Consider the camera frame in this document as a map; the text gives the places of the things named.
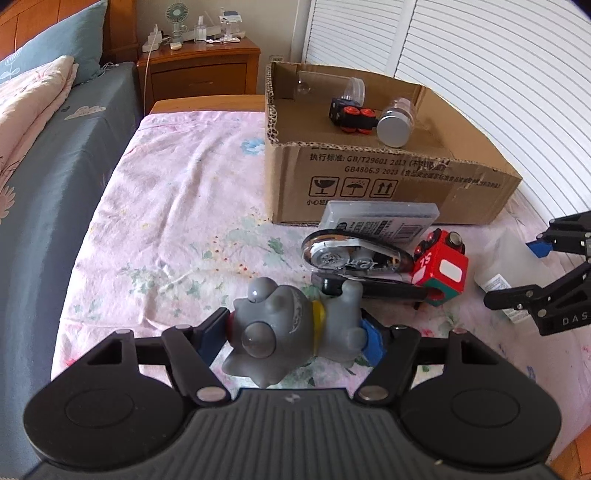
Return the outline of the white medical cotton container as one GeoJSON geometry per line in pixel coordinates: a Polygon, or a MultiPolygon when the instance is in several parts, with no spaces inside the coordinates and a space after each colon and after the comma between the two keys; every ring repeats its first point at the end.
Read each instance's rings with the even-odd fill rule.
{"type": "Polygon", "coordinates": [[[504,230],[477,257],[474,279],[485,292],[557,279],[552,270],[511,230],[504,230]]]}

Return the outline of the red fidget cube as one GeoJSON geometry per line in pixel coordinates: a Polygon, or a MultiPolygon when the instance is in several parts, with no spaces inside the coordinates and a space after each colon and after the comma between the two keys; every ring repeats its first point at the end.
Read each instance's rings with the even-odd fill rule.
{"type": "Polygon", "coordinates": [[[464,292],[469,259],[456,231],[437,228],[414,251],[411,283],[429,290],[426,302],[440,306],[464,292]]]}

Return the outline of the grey rhino squeeze toy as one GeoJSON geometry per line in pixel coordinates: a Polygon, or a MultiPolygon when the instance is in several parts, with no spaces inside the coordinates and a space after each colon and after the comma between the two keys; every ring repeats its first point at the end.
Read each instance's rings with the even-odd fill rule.
{"type": "Polygon", "coordinates": [[[226,328],[231,352],[221,370],[266,388],[315,357],[353,366],[369,340],[362,297],[362,284],[353,280],[339,296],[311,300],[269,277],[252,279],[247,296],[233,304],[226,328]]]}

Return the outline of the black correction tape dispenser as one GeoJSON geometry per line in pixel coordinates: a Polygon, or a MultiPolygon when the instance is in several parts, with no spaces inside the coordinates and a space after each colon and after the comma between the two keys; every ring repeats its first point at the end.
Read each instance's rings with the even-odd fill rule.
{"type": "Polygon", "coordinates": [[[312,268],[312,285],[327,296],[341,295],[346,280],[360,282],[366,298],[425,302],[430,296],[427,287],[392,277],[413,271],[411,254],[367,235],[318,230],[305,237],[301,254],[312,268]]]}

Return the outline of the jar of yellow capsules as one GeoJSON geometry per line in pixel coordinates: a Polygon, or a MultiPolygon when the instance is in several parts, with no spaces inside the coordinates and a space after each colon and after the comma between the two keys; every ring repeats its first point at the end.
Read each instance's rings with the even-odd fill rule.
{"type": "Polygon", "coordinates": [[[415,105],[410,99],[394,98],[378,121],[379,140],[393,148],[405,146],[414,131],[415,117],[415,105]]]}

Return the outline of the dark blue fidget cube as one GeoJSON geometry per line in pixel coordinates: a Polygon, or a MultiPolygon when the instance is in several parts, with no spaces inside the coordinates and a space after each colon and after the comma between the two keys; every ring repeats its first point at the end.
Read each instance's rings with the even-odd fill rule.
{"type": "Polygon", "coordinates": [[[342,98],[332,99],[329,120],[348,134],[369,135],[378,125],[377,115],[373,109],[363,108],[352,100],[342,98]]]}

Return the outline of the clear plastic jar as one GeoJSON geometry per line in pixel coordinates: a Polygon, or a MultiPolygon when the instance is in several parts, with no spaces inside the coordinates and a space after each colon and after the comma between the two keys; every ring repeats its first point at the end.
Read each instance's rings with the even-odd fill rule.
{"type": "Polygon", "coordinates": [[[307,103],[331,103],[332,99],[352,102],[355,106],[365,103],[365,82],[358,77],[348,77],[301,70],[297,73],[294,100],[307,103]]]}

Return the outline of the pink floral table cloth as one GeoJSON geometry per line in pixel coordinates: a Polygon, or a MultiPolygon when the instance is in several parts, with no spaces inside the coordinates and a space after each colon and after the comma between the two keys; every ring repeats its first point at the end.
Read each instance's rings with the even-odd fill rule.
{"type": "MultiPolygon", "coordinates": [[[[145,117],[95,210],[72,270],[52,374],[123,328],[153,337],[195,325],[245,296],[254,277],[318,296],[301,258],[308,229],[271,223],[264,176],[266,119],[256,112],[184,112],[145,117]]],[[[541,336],[487,309],[483,292],[414,308],[367,300],[382,323],[427,337],[474,333],[558,403],[560,453],[590,424],[590,331],[541,336]]]]}

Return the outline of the clear flat plastic case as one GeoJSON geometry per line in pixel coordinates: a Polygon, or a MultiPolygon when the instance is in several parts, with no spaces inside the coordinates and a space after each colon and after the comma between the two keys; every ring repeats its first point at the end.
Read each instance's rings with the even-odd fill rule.
{"type": "Polygon", "coordinates": [[[369,236],[391,245],[408,246],[439,215],[435,203],[332,200],[325,206],[318,227],[369,236]]]}

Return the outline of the white louvered closet door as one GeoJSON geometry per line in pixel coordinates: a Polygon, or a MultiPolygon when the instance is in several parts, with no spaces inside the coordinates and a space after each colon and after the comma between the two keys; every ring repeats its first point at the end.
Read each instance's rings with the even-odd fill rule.
{"type": "Polygon", "coordinates": [[[590,207],[590,5],[571,1],[315,1],[304,62],[435,91],[521,175],[538,215],[590,207]]]}

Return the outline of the blue bed sheet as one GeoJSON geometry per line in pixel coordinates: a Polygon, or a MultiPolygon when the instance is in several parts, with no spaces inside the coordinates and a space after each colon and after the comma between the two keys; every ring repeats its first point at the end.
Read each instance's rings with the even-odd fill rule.
{"type": "Polygon", "coordinates": [[[139,125],[133,63],[70,91],[36,138],[1,200],[1,474],[37,462],[22,425],[50,381],[59,317],[93,212],[139,125]]]}

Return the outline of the wooden nightstand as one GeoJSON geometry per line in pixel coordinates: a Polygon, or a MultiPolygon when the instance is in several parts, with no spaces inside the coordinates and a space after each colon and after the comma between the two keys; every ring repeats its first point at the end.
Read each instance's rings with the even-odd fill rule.
{"type": "Polygon", "coordinates": [[[186,42],[144,53],[137,61],[143,111],[158,101],[211,95],[255,94],[260,49],[237,43],[186,42]]]}

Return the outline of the pink floral quilt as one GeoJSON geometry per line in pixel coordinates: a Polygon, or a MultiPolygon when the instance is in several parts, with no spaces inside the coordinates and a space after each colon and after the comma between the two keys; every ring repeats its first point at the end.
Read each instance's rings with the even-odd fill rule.
{"type": "Polygon", "coordinates": [[[1,85],[1,220],[15,203],[9,179],[67,99],[77,70],[74,58],[62,55],[1,85]]]}

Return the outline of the white phone stand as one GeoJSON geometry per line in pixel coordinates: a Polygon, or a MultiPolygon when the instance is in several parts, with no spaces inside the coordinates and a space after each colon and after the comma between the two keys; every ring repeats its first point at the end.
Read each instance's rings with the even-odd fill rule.
{"type": "Polygon", "coordinates": [[[219,22],[221,23],[222,42],[235,43],[242,40],[245,33],[242,30],[242,16],[238,11],[221,7],[219,22]]]}

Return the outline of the small green desk fan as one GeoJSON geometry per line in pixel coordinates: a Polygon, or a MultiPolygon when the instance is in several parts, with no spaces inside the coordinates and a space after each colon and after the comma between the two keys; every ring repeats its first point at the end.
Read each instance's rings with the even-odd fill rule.
{"type": "Polygon", "coordinates": [[[181,2],[171,4],[166,9],[166,19],[171,24],[169,47],[172,51],[179,50],[183,44],[183,33],[186,31],[184,21],[188,16],[188,7],[181,2]]]}

